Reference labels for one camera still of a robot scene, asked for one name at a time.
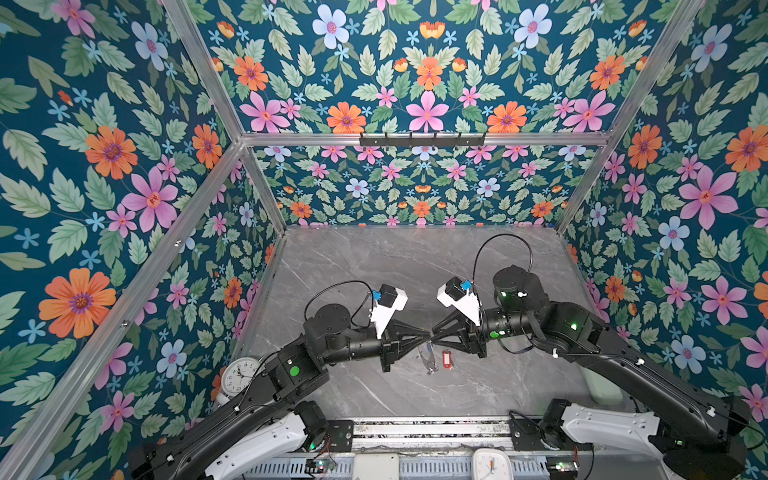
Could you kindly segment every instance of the black cable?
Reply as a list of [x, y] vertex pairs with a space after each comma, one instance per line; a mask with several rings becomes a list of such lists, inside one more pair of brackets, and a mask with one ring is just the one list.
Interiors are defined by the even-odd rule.
[[531, 267], [533, 266], [533, 249], [531, 248], [531, 245], [528, 242], [526, 242], [524, 238], [518, 237], [517, 235], [515, 235], [513, 233], [499, 233], [498, 235], [494, 235], [493, 237], [487, 239], [480, 246], [480, 248], [478, 249], [478, 254], [475, 255], [475, 265], [472, 267], [472, 285], [473, 286], [475, 285], [475, 271], [477, 270], [477, 267], [478, 267], [478, 258], [480, 258], [480, 252], [482, 252], [483, 247], [485, 247], [485, 245], [488, 242], [490, 242], [491, 240], [493, 240], [495, 238], [498, 238], [498, 237], [514, 237], [514, 238], [520, 240], [522, 243], [525, 243], [525, 246], [528, 247], [528, 255], [529, 255], [529, 259], [528, 259], [528, 273], [531, 272]]
[[[312, 302], [314, 302], [314, 301], [317, 299], [317, 297], [318, 297], [318, 296], [320, 296], [320, 295], [323, 295], [325, 292], [327, 292], [328, 290], [331, 290], [332, 288], [336, 288], [337, 286], [345, 285], [345, 284], [347, 284], [347, 283], [362, 283], [363, 285], [365, 285], [365, 286], [367, 286], [367, 287], [368, 287], [368, 294], [371, 296], [371, 310], [373, 310], [373, 289], [371, 288], [371, 286], [370, 286], [370, 285], [369, 285], [367, 282], [364, 282], [364, 281], [362, 281], [362, 280], [345, 280], [345, 281], [343, 281], [343, 282], [338, 282], [338, 283], [336, 283], [336, 284], [334, 284], [334, 285], [331, 285], [331, 286], [329, 286], [329, 287], [325, 288], [324, 290], [320, 291], [320, 293], [317, 293], [315, 296], [313, 296], [313, 297], [310, 299], [310, 301], [306, 303], [306, 306], [304, 307], [304, 321], [305, 321], [305, 322], [307, 321], [307, 318], [306, 318], [306, 312], [307, 312], [307, 310], [309, 310], [309, 309], [310, 309], [310, 304], [311, 304]], [[354, 326], [356, 326], [356, 327], [358, 327], [358, 328], [361, 328], [361, 329], [365, 329], [365, 328], [368, 328], [369, 326], [371, 326], [371, 319], [370, 319], [370, 317], [368, 318], [368, 325], [366, 325], [366, 326], [361, 326], [361, 325], [358, 325], [357, 323], [355, 323], [355, 322], [352, 320], [352, 318], [353, 318], [353, 317], [354, 317], [354, 316], [355, 316], [355, 315], [356, 315], [356, 314], [357, 314], [357, 313], [360, 311], [360, 308], [362, 307], [362, 305], [363, 305], [365, 302], [366, 302], [366, 301], [365, 301], [365, 300], [363, 300], [363, 301], [362, 301], [362, 303], [360, 304], [360, 306], [357, 308], [357, 310], [355, 310], [355, 313], [352, 315], [352, 317], [350, 317], [350, 318], [349, 318], [349, 321], [351, 322], [351, 324], [353, 324]]]

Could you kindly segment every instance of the white clock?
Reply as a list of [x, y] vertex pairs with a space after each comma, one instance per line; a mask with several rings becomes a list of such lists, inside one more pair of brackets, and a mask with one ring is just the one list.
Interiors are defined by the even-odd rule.
[[229, 402], [230, 398], [245, 390], [260, 364], [261, 361], [247, 356], [230, 363], [221, 377], [221, 390], [216, 396], [216, 403], [223, 405]]
[[501, 450], [477, 449], [472, 455], [472, 480], [512, 480], [512, 463]]

